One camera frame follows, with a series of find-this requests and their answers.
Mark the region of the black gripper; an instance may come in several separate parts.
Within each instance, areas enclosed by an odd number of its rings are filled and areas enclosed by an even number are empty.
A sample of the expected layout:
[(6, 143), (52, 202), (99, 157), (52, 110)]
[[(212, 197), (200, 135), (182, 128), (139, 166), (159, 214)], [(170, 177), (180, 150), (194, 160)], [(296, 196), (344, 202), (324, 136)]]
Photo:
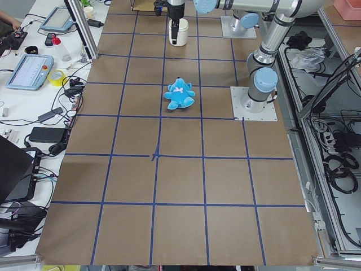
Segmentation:
[(167, 15), (171, 21), (171, 44), (176, 45), (179, 31), (179, 19), (184, 17), (184, 0), (156, 0), (153, 3), (156, 16), (161, 16), (163, 8), (167, 8)]

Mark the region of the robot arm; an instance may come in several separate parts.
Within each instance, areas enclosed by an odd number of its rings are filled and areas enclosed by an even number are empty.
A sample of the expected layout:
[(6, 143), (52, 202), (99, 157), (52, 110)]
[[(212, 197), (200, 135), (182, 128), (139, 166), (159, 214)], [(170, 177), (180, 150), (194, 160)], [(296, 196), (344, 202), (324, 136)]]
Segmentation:
[(218, 1), (216, 8), (251, 12), (274, 12), (274, 18), (262, 38), (258, 49), (250, 54), (247, 67), (250, 77), (248, 92), (241, 98), (241, 105), (251, 113), (262, 112), (267, 98), (276, 88), (277, 73), (271, 68), (275, 55), (294, 24), (296, 18), (304, 18), (322, 7), (324, 1)]
[[(183, 46), (188, 37), (188, 22), (183, 18), (185, 1), (154, 1), (156, 16), (160, 16), (164, 8), (167, 9), (169, 21), (169, 42), (173, 46)], [(255, 26), (259, 22), (259, 15), (255, 12), (245, 11), (232, 7), (233, 1), (194, 1), (198, 13), (208, 14), (215, 9), (231, 10), (232, 16), (222, 16), (221, 26), (223, 37), (255, 39), (257, 38)]]

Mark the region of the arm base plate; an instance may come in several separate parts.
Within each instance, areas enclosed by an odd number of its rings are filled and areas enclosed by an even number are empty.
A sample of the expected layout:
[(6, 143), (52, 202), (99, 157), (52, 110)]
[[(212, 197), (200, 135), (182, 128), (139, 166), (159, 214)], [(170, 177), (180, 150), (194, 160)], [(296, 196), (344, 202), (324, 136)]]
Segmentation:
[(266, 101), (256, 102), (248, 95), (248, 87), (232, 86), (231, 100), (235, 120), (239, 121), (277, 121), (272, 95)]
[(222, 16), (221, 26), (224, 38), (256, 39), (255, 26), (258, 24), (257, 14), (247, 14), (237, 19), (234, 16)]

